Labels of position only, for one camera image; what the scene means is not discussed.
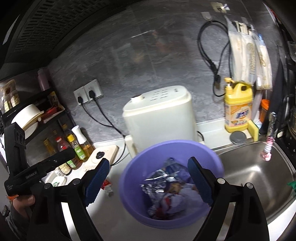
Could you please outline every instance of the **orange jar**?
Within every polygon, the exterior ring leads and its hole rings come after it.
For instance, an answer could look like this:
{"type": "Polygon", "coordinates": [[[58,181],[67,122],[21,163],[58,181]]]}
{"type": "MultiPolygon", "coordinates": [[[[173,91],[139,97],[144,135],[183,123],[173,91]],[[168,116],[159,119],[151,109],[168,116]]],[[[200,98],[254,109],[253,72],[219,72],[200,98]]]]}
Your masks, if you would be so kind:
{"type": "Polygon", "coordinates": [[[260,111],[260,117],[259,117],[259,120],[261,121],[261,123],[264,122],[266,113],[269,109],[269,103],[270,103],[269,100],[266,100],[266,99],[261,100],[261,111],[260,111]]]}

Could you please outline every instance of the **knob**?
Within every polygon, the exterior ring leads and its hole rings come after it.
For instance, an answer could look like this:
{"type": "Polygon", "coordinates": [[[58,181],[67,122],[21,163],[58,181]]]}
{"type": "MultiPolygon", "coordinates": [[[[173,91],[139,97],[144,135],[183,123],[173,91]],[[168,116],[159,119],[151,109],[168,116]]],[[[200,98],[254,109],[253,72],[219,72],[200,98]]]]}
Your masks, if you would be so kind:
{"type": "Polygon", "coordinates": [[[99,152],[96,154],[96,158],[97,158],[97,159],[101,159],[104,155],[105,155],[105,153],[104,153],[103,151],[99,151],[99,152]]]}
{"type": "Polygon", "coordinates": [[[131,97],[131,102],[137,103],[137,102],[140,102],[142,99],[144,99],[144,97],[142,95],[135,95],[135,96],[131,97]]]}

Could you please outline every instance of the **purple plastic basin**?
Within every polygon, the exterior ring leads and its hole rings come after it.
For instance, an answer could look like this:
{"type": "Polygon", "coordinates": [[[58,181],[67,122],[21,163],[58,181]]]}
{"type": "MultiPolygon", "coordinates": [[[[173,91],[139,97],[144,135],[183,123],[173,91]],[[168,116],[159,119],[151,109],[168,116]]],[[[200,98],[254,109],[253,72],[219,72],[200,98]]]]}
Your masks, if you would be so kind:
{"type": "Polygon", "coordinates": [[[158,229],[175,229],[188,226],[207,215],[209,206],[204,204],[190,215],[173,220],[155,220],[147,214],[145,195],[141,189],[143,180],[163,167],[169,157],[187,167],[194,156],[203,168],[209,169],[216,178],[223,177],[224,168],[219,157],[205,145],[189,140],[172,140],[153,145],[137,156],[126,166],[119,181],[120,198],[125,209],[140,223],[158,229]]]}

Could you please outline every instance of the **yellow dish soap bottle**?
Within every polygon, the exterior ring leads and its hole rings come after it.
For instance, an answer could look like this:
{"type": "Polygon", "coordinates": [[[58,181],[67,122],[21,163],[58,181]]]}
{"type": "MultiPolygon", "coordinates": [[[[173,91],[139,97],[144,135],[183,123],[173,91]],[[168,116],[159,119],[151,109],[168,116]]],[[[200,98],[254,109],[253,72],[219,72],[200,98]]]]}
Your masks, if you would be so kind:
{"type": "Polygon", "coordinates": [[[244,131],[248,128],[248,121],[251,119],[253,100],[252,87],[246,84],[237,83],[234,88],[231,78],[225,78],[225,129],[232,133],[244,131]]]}

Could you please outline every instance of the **white appliance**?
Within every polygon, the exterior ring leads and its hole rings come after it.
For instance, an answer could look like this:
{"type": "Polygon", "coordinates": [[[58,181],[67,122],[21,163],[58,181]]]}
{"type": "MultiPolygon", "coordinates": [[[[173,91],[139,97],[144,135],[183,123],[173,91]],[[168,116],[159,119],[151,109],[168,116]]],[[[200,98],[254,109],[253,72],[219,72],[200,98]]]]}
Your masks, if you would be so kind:
{"type": "Polygon", "coordinates": [[[184,86],[136,95],[124,106],[122,116],[138,153],[163,141],[197,141],[192,97],[184,86]]]}

